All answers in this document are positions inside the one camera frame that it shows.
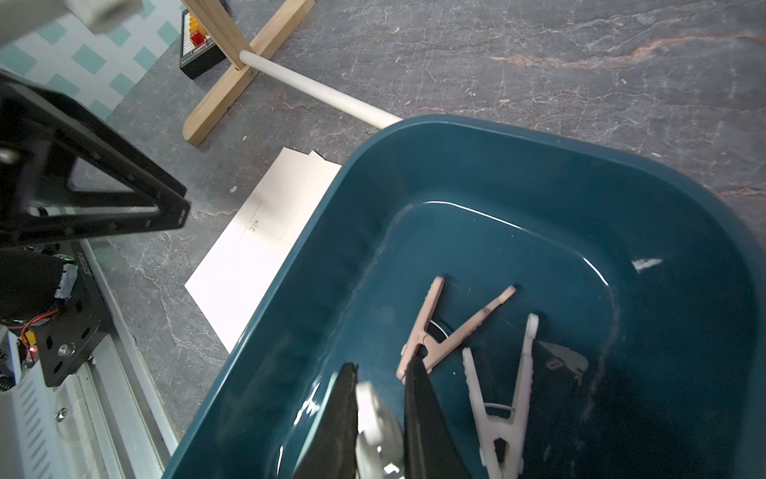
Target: wooden stand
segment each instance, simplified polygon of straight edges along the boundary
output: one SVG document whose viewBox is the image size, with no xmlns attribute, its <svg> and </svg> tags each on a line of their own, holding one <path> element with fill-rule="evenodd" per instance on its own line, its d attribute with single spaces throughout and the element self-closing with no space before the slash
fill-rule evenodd
<svg viewBox="0 0 766 479">
<path fill-rule="evenodd" d="M 239 58 L 242 50 L 271 58 L 314 7 L 314 0 L 286 0 L 248 44 L 218 0 L 182 0 L 231 65 L 184 122 L 184 139 L 197 146 L 258 74 Z"/>
</svg>

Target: paper sheet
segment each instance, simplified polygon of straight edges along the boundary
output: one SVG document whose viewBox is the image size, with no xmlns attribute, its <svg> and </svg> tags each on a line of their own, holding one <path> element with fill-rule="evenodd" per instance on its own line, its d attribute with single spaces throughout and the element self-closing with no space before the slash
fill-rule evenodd
<svg viewBox="0 0 766 479">
<path fill-rule="evenodd" d="M 228 352 L 340 169 L 312 153 L 282 148 L 186 282 Z"/>
</svg>

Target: red wire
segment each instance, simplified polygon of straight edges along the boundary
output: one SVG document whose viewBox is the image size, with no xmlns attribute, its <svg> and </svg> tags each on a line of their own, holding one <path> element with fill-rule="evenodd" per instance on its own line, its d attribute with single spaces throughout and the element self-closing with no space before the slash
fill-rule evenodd
<svg viewBox="0 0 766 479">
<path fill-rule="evenodd" d="M 21 334 L 19 334 L 18 337 L 19 339 L 21 339 L 21 342 L 24 344 L 24 346 L 27 347 L 27 349 L 29 349 L 29 343 L 27 343 L 27 338 L 25 337 L 25 334 L 27 333 L 27 329 L 33 324 L 37 323 L 39 320 L 44 320 L 45 318 L 49 316 L 53 316 L 56 313 L 58 313 L 58 310 L 42 313 L 40 316 L 36 316 L 30 319 L 28 323 L 26 323 L 24 326 L 21 327 Z"/>
</svg>

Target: white rod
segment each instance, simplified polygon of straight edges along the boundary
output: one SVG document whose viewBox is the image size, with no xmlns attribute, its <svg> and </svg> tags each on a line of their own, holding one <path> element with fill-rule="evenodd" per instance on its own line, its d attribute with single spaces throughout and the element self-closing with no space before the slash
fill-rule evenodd
<svg viewBox="0 0 766 479">
<path fill-rule="evenodd" d="M 240 52 L 240 60 L 242 60 L 242 63 L 250 65 L 270 77 L 276 78 L 317 100 L 327 103 L 331 107 L 346 112 L 355 118 L 359 118 L 365 123 L 380 128 L 381 130 L 386 126 L 401 121 L 401 118 L 398 116 L 392 115 L 380 108 L 373 107 L 372 105 L 368 105 L 361 100 L 357 100 L 343 92 L 334 90 L 327 85 L 312 80 L 311 78 L 304 77 L 300 73 L 296 73 L 281 65 L 275 64 L 266 58 L 259 57 L 255 53 L 243 50 Z"/>
</svg>

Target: cable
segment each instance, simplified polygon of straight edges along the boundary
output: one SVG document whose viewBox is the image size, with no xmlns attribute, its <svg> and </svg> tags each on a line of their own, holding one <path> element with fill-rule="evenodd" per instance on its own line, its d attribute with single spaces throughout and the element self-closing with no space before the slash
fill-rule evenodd
<svg viewBox="0 0 766 479">
<path fill-rule="evenodd" d="M 24 323 L 22 323 L 22 324 L 19 324 L 19 323 L 8 323 L 7 320 L 0 320 L 0 324 L 2 326 L 7 327 L 10 330 L 17 330 L 19 328 L 23 328 L 24 327 Z"/>
<path fill-rule="evenodd" d="M 29 343 L 27 343 L 27 338 L 25 337 L 25 334 L 27 333 L 27 330 L 29 329 L 29 327 L 32 326 L 33 324 L 37 323 L 40 320 L 43 320 L 43 319 L 45 319 L 45 318 L 47 318 L 49 316 L 53 316 L 56 313 L 58 313 L 58 310 L 53 310 L 53 311 L 48 311 L 47 313 L 42 313 L 40 316 L 36 316 L 36 317 L 30 319 L 29 322 L 26 323 L 21 328 L 21 334 L 19 334 L 18 337 L 21 340 L 21 342 L 24 344 L 24 346 L 27 347 L 27 349 L 29 349 Z"/>
</svg>

